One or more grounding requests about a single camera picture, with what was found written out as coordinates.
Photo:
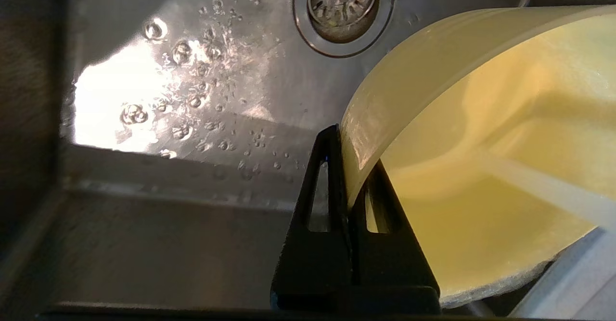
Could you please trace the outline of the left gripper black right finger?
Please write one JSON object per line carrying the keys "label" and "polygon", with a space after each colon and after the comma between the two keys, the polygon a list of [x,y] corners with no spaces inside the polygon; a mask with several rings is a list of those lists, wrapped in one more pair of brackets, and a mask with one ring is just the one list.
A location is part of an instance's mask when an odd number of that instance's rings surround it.
{"label": "left gripper black right finger", "polygon": [[381,162],[348,215],[350,286],[343,312],[440,312],[440,289]]}

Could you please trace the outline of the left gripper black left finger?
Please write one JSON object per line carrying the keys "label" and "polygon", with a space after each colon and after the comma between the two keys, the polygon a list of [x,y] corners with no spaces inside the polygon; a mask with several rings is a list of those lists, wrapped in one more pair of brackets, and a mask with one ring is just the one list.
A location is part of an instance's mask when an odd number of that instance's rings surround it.
{"label": "left gripper black left finger", "polygon": [[[309,229],[321,165],[328,165],[329,231]],[[351,284],[347,190],[338,125],[318,133],[270,287],[277,310],[335,311],[337,295]]]}

